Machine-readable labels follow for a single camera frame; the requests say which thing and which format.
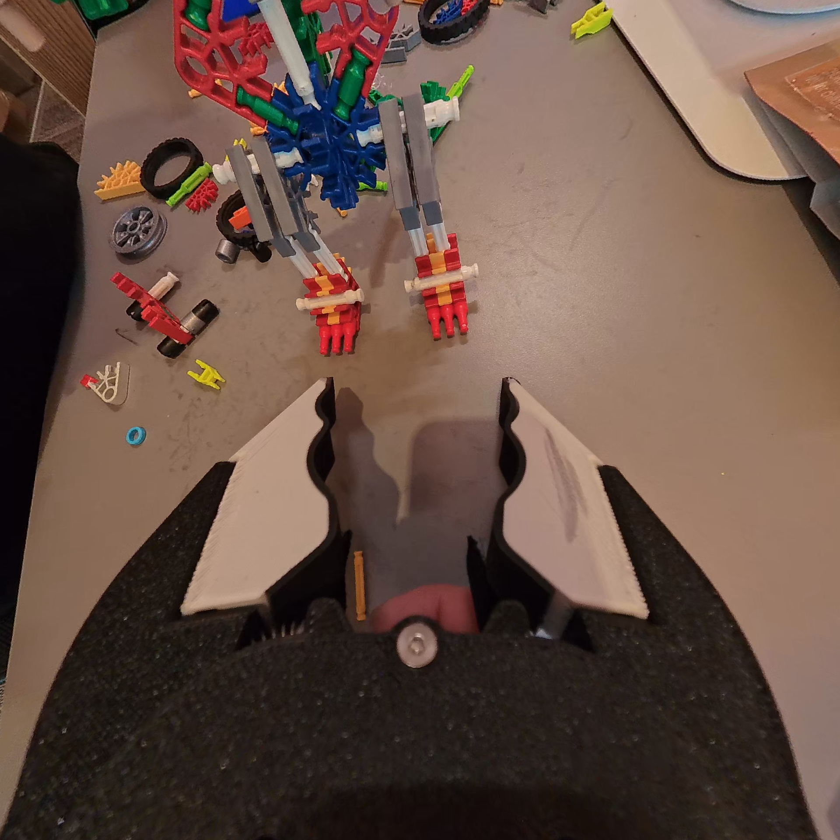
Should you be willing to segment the red assembly with black wheels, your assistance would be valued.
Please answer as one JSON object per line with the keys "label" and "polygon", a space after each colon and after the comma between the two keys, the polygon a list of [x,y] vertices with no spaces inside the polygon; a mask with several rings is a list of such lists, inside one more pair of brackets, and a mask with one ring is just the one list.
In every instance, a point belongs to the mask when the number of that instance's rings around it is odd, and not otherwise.
{"label": "red assembly with black wheels", "polygon": [[111,277],[118,289],[133,300],[127,314],[135,321],[147,322],[152,330],[164,335],[157,350],[167,359],[176,359],[185,347],[194,341],[219,314],[218,308],[207,299],[200,301],[183,319],[177,318],[164,304],[164,296],[172,290],[179,278],[168,272],[150,290],[120,272]]}

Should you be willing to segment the lime green short rod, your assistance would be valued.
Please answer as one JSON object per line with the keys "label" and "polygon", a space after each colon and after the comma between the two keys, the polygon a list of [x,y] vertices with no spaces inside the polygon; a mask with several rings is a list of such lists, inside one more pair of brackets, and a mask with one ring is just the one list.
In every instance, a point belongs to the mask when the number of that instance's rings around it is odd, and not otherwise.
{"label": "lime green short rod", "polygon": [[174,207],[181,201],[185,200],[189,195],[205,182],[205,180],[213,173],[213,167],[209,163],[203,163],[198,166],[194,172],[185,178],[182,184],[169,196],[165,202],[168,207]]}

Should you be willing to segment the green construction pieces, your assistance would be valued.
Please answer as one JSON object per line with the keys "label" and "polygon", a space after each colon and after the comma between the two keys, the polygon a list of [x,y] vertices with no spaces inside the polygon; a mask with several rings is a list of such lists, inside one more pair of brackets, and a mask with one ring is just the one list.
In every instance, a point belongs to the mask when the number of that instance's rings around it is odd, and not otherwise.
{"label": "green construction pieces", "polygon": [[70,1],[89,23],[109,22],[145,5],[146,1]]}

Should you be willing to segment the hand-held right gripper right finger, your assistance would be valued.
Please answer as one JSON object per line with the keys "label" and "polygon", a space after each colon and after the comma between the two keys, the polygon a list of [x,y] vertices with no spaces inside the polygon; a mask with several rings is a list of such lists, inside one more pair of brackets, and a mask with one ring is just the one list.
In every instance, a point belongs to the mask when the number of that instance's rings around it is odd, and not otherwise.
{"label": "hand-held right gripper right finger", "polygon": [[575,609],[648,618],[602,462],[514,378],[500,389],[496,595],[519,601],[538,637]]}

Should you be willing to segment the white flat board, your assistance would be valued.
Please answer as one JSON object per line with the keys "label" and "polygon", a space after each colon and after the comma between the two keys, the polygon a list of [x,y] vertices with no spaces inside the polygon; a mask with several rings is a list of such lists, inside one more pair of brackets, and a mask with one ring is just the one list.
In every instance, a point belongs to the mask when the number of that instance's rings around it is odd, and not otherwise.
{"label": "white flat board", "polygon": [[613,24],[700,147],[757,181],[805,176],[744,76],[838,37],[838,2],[614,1]]}

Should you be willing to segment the black tyre with orange piece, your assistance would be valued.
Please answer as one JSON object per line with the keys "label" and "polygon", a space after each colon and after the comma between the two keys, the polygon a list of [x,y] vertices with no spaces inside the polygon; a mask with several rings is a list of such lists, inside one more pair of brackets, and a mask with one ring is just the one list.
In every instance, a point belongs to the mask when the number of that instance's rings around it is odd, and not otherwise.
{"label": "black tyre with orange piece", "polygon": [[260,263],[270,260],[270,247],[259,241],[240,191],[234,192],[220,205],[216,225],[222,237],[236,243],[242,249],[241,252],[250,252]]}

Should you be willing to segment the pink rounded object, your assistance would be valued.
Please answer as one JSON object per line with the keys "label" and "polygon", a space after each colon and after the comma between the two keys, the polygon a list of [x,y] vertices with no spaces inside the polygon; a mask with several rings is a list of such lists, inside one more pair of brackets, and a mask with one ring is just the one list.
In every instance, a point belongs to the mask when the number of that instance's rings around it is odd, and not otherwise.
{"label": "pink rounded object", "polygon": [[411,616],[429,618],[452,634],[480,631],[470,589],[454,584],[427,584],[395,595],[373,610],[369,625],[376,633],[386,633]]}

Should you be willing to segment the yellow fan-shaped connector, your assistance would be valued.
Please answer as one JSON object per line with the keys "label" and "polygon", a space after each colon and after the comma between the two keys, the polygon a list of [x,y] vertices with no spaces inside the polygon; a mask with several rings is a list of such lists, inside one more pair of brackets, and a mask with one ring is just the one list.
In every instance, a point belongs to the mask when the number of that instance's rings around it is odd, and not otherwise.
{"label": "yellow fan-shaped connector", "polygon": [[94,195],[102,201],[144,193],[141,183],[141,166],[135,161],[125,161],[110,167],[110,173],[98,181]]}

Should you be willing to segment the grey connector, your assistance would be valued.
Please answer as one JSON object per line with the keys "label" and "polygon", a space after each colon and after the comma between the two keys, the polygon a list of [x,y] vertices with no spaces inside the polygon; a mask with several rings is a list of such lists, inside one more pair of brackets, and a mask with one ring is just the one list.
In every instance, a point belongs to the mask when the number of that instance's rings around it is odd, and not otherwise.
{"label": "grey connector", "polygon": [[389,39],[382,58],[382,64],[397,65],[406,63],[408,54],[421,43],[422,36],[413,24],[404,24],[395,28]]}

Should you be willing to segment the lime green clip connector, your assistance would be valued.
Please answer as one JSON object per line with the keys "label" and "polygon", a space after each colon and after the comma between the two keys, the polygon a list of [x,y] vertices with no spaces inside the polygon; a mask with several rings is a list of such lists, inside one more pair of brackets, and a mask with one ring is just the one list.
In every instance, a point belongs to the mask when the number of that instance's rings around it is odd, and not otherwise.
{"label": "lime green clip connector", "polygon": [[574,21],[570,27],[570,35],[580,39],[585,35],[594,35],[607,27],[613,19],[613,9],[607,7],[604,1],[589,8],[584,15]]}

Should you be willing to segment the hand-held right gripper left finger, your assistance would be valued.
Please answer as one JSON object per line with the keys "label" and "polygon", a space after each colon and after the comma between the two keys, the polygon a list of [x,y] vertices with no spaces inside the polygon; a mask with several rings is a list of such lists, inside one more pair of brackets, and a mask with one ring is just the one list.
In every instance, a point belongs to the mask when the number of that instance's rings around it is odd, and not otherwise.
{"label": "hand-held right gripper left finger", "polygon": [[186,589],[181,614],[240,607],[296,611],[344,566],[316,570],[337,549],[337,508],[326,476],[333,464],[334,385],[317,380],[232,458],[233,471]]}

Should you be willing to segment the black tyre with blue connector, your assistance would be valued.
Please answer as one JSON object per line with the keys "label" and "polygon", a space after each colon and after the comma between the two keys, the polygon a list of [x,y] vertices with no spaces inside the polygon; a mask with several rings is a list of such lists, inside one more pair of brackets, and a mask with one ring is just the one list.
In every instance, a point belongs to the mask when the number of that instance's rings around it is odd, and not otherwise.
{"label": "black tyre with blue connector", "polygon": [[422,38],[438,46],[460,39],[487,15],[490,1],[424,1],[417,22]]}

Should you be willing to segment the grey toy wheel hub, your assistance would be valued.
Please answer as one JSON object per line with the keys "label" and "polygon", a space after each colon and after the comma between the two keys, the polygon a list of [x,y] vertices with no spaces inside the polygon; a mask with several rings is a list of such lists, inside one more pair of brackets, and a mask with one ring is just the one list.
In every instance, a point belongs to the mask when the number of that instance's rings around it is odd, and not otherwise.
{"label": "grey toy wheel hub", "polygon": [[152,254],[167,229],[165,217],[154,207],[132,206],[115,220],[110,235],[112,250],[125,259],[138,260]]}

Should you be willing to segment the colourful toy construction model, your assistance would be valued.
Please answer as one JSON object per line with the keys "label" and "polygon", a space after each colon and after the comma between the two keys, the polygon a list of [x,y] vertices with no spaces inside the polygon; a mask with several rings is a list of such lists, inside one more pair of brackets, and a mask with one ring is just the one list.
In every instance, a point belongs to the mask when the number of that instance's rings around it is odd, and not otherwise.
{"label": "colourful toy construction model", "polygon": [[323,355],[349,353],[364,294],[351,268],[323,241],[306,205],[313,177],[338,211],[356,207],[360,187],[388,190],[415,258],[406,291],[418,296],[434,340],[466,335],[466,283],[477,265],[461,261],[444,221],[431,132],[459,119],[452,94],[416,92],[370,100],[391,44],[400,2],[173,3],[174,58],[190,88],[257,124],[251,152],[236,145],[214,167],[233,180],[249,227],[298,269],[296,301],[318,328]]}

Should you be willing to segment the white and red connector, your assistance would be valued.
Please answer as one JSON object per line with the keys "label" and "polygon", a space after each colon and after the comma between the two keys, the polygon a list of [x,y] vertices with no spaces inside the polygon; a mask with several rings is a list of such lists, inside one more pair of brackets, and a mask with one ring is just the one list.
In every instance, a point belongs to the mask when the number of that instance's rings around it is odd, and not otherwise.
{"label": "white and red connector", "polygon": [[126,402],[130,386],[130,365],[116,362],[106,364],[95,375],[84,374],[80,385],[93,392],[104,403],[120,406]]}

